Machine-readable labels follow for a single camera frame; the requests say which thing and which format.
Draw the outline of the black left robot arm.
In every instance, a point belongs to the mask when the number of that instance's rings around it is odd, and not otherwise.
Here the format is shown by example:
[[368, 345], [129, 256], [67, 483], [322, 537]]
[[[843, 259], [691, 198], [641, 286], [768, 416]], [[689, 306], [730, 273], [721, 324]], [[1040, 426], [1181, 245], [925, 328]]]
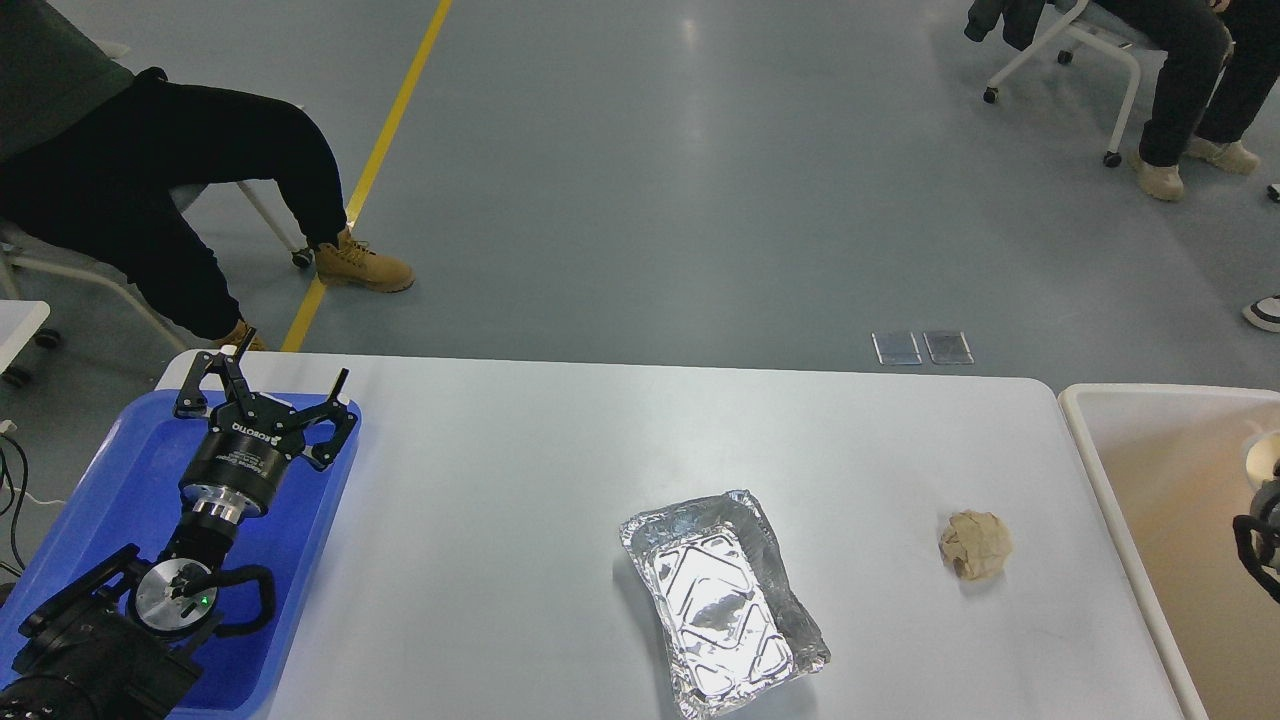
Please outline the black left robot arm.
[[200, 351], [118, 418], [3, 606], [5, 719], [257, 719], [280, 679], [358, 438], [326, 395]]

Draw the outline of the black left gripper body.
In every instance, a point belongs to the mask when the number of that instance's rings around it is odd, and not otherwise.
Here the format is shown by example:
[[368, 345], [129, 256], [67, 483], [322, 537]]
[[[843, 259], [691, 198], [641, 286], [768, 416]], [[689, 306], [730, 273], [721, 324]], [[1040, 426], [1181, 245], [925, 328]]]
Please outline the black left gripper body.
[[212, 410], [207, 434], [180, 478], [183, 509], [261, 518], [303, 448], [305, 429], [289, 409], [246, 413], [223, 404]]

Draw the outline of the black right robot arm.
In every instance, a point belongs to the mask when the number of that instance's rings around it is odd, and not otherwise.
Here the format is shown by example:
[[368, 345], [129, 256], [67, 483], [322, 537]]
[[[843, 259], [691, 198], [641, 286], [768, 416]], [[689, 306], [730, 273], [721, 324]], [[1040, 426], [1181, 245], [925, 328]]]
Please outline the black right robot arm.
[[1279, 480], [1256, 491], [1248, 514], [1231, 520], [1236, 556], [1247, 574], [1279, 603]]

